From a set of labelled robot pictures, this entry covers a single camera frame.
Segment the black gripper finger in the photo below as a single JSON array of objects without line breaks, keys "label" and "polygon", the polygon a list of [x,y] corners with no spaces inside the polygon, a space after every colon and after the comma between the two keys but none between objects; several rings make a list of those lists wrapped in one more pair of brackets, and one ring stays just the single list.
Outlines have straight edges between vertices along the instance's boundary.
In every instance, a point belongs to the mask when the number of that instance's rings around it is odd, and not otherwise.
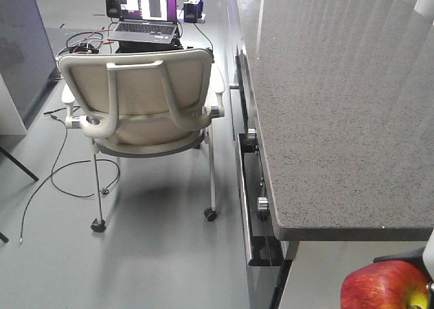
[{"label": "black gripper finger", "polygon": [[419,269],[424,275],[427,274],[427,268],[423,262],[422,255],[425,248],[421,247],[415,250],[406,251],[403,253],[397,253],[392,255],[384,255],[380,257],[376,257],[373,259],[373,263],[376,262],[385,262],[385,261],[392,261],[392,260],[401,260],[404,262],[407,262],[413,266],[415,266],[417,269]]}]

